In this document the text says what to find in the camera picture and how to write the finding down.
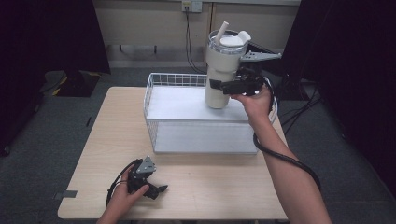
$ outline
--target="white wall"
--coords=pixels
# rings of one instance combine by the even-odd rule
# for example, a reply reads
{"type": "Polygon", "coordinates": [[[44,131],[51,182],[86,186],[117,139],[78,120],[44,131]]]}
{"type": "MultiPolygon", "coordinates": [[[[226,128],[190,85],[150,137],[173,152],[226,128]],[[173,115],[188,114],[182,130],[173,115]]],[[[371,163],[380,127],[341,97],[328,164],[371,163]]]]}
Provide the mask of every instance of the white wall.
{"type": "MultiPolygon", "coordinates": [[[[107,45],[183,47],[187,20],[176,1],[94,1],[107,45]]],[[[245,30],[253,42],[283,49],[298,6],[242,5],[203,2],[202,13],[190,13],[191,44],[204,47],[211,30],[224,21],[229,29],[245,30]]]]}

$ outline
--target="finger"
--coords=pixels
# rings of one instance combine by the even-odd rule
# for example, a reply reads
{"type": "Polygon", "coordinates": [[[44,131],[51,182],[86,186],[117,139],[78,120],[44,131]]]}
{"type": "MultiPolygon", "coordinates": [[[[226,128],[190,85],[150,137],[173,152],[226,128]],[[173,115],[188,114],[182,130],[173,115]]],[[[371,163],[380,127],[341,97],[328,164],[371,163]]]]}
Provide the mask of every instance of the finger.
{"type": "Polygon", "coordinates": [[[145,194],[148,190],[149,190],[149,185],[144,185],[139,190],[135,191],[134,194],[132,194],[131,196],[134,200],[136,200],[142,197],[143,194],[145,194]]]}
{"type": "Polygon", "coordinates": [[[244,95],[242,95],[242,94],[233,94],[233,95],[230,95],[230,97],[231,97],[232,99],[235,99],[235,100],[241,102],[241,103],[244,103],[244,100],[245,100],[245,97],[246,97],[246,96],[244,96],[244,95]]]}
{"type": "Polygon", "coordinates": [[[121,181],[126,181],[128,180],[128,174],[129,172],[131,172],[132,168],[134,167],[134,165],[132,164],[121,176],[121,181]]]}

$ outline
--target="wire basket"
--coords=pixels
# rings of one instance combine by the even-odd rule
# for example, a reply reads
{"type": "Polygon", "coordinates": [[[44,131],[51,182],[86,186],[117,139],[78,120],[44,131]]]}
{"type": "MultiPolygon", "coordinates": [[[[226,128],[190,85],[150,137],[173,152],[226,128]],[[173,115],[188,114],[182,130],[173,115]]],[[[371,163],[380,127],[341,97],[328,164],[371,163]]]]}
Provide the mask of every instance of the wire basket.
{"type": "Polygon", "coordinates": [[[152,73],[144,115],[155,153],[256,154],[243,106],[205,104],[206,75],[152,73]]]}

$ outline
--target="black cable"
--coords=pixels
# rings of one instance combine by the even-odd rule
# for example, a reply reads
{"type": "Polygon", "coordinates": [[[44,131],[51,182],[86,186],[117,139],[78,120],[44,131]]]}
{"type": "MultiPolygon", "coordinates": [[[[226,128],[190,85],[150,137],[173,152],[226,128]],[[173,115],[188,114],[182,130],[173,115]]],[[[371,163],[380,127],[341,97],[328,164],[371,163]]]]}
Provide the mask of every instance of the black cable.
{"type": "Polygon", "coordinates": [[[263,147],[259,143],[259,140],[258,140],[257,135],[255,133],[253,134],[253,142],[254,142],[254,145],[256,146],[256,148],[258,148],[260,151],[262,151],[264,153],[267,153],[270,156],[276,157],[276,158],[278,158],[278,159],[280,159],[282,161],[289,162],[289,163],[297,166],[298,168],[303,169],[307,173],[309,173],[312,176],[312,178],[314,179],[315,183],[317,184],[318,189],[321,190],[320,180],[319,180],[317,174],[315,174],[315,172],[311,168],[309,168],[307,165],[303,164],[300,161],[295,160],[294,158],[285,156],[283,154],[274,152],[273,150],[270,150],[270,149],[268,149],[266,147],[263,147]]]}
{"type": "Polygon", "coordinates": [[[290,128],[293,126],[293,124],[297,121],[297,119],[306,111],[308,110],[308,108],[311,108],[313,105],[317,104],[320,102],[320,98],[317,99],[314,103],[312,103],[311,105],[307,106],[304,110],[300,111],[297,116],[295,116],[294,121],[291,123],[291,125],[289,126],[289,128],[285,131],[285,135],[288,134],[290,128]]]}
{"type": "Polygon", "coordinates": [[[114,188],[115,188],[120,182],[123,182],[122,180],[121,180],[121,181],[118,181],[118,180],[120,179],[120,177],[122,176],[122,174],[123,174],[126,170],[128,170],[128,168],[129,168],[130,166],[132,166],[132,164],[134,164],[134,161],[131,162],[131,163],[129,163],[127,166],[125,166],[125,168],[121,171],[121,173],[117,176],[117,178],[116,178],[116,179],[114,180],[114,182],[111,184],[110,189],[107,190],[106,206],[107,206],[108,203],[110,202],[111,196],[113,195],[114,188]]]}
{"type": "MultiPolygon", "coordinates": [[[[265,80],[265,85],[267,86],[267,88],[269,89],[269,91],[271,93],[271,104],[270,104],[270,107],[272,107],[272,104],[274,103],[274,100],[275,100],[275,95],[274,95],[274,91],[272,89],[271,80],[268,79],[268,78],[265,78],[264,80],[265,80]]],[[[320,180],[319,180],[317,174],[315,174],[315,172],[311,168],[309,168],[307,165],[303,164],[301,161],[295,160],[294,158],[288,157],[286,155],[277,153],[277,152],[275,152],[273,150],[270,150],[270,149],[268,149],[266,147],[263,147],[260,144],[259,139],[257,138],[257,135],[255,133],[253,134],[253,143],[256,146],[256,148],[258,148],[260,151],[262,151],[264,153],[267,153],[268,155],[273,156],[275,158],[278,158],[278,159],[280,159],[282,161],[289,162],[292,165],[295,165],[295,166],[303,169],[307,173],[309,173],[312,176],[312,178],[314,179],[315,183],[317,184],[318,189],[321,190],[320,180]]]]}
{"type": "Polygon", "coordinates": [[[193,62],[191,56],[191,38],[190,38],[190,19],[189,19],[189,8],[185,7],[186,10],[186,19],[187,19],[187,31],[186,31],[186,53],[187,53],[187,62],[189,63],[190,67],[196,72],[200,74],[205,74],[204,71],[197,68],[193,62]]]}
{"type": "Polygon", "coordinates": [[[278,92],[278,95],[277,95],[277,98],[276,98],[278,106],[280,106],[280,102],[283,100],[283,94],[284,94],[286,88],[288,87],[289,83],[290,83],[289,82],[289,75],[286,74],[285,77],[282,77],[281,82],[280,82],[279,92],[278,92]]]}
{"type": "Polygon", "coordinates": [[[285,135],[289,132],[290,128],[293,126],[293,124],[296,122],[296,120],[297,120],[307,109],[311,108],[313,105],[317,104],[317,103],[320,101],[320,98],[319,98],[319,99],[317,99],[314,103],[312,103],[312,101],[313,101],[313,99],[314,99],[314,97],[315,97],[315,95],[316,95],[317,90],[318,90],[318,85],[315,86],[314,92],[312,93],[312,96],[309,98],[308,102],[307,102],[304,106],[302,106],[301,108],[299,108],[299,109],[291,110],[291,111],[296,111],[296,113],[294,113],[294,115],[292,115],[292,116],[291,116],[290,118],[288,118],[286,121],[282,122],[281,125],[284,126],[285,124],[289,123],[289,122],[293,119],[293,122],[291,123],[291,125],[289,126],[289,128],[285,131],[285,135]]]}

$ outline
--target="gray carpet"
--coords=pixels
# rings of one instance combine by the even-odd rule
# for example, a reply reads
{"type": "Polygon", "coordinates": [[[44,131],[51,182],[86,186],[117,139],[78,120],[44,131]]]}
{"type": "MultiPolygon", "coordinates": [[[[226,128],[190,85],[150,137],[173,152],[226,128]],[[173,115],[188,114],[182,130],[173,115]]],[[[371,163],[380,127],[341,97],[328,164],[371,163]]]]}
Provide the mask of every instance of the gray carpet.
{"type": "MultiPolygon", "coordinates": [[[[67,188],[108,88],[146,86],[153,72],[194,73],[190,68],[113,68],[112,75],[100,78],[90,98],[54,97],[47,91],[38,112],[12,143],[10,155],[0,158],[0,223],[94,223],[59,219],[60,201],[53,196],[67,188]]],[[[43,89],[61,75],[48,73],[43,89]]],[[[279,115],[302,105],[283,101],[279,115]]],[[[333,223],[396,223],[393,198],[340,130],[320,103],[303,113],[286,137],[300,160],[320,177],[333,223]]]]}

